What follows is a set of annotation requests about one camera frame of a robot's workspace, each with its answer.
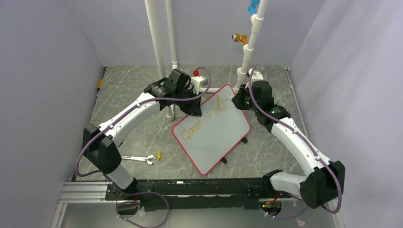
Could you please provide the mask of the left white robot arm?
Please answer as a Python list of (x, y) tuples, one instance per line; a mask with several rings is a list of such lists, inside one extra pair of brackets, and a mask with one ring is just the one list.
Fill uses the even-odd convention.
[(194, 91), (194, 83), (187, 73), (174, 69), (168, 77), (149, 84), (127, 108), (108, 121), (84, 128), (82, 150), (85, 157), (118, 186), (118, 194), (129, 200), (137, 193), (137, 180), (122, 164), (118, 146), (124, 139), (152, 115), (166, 107), (176, 105), (190, 116), (202, 116), (202, 94)]

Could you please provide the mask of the red-framed whiteboard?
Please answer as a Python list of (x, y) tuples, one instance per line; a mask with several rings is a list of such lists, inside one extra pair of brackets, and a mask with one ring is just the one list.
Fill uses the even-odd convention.
[(235, 92), (225, 84), (201, 104), (202, 116), (185, 116), (172, 128), (172, 134), (201, 175), (209, 173), (242, 138), (250, 123), (233, 102)]

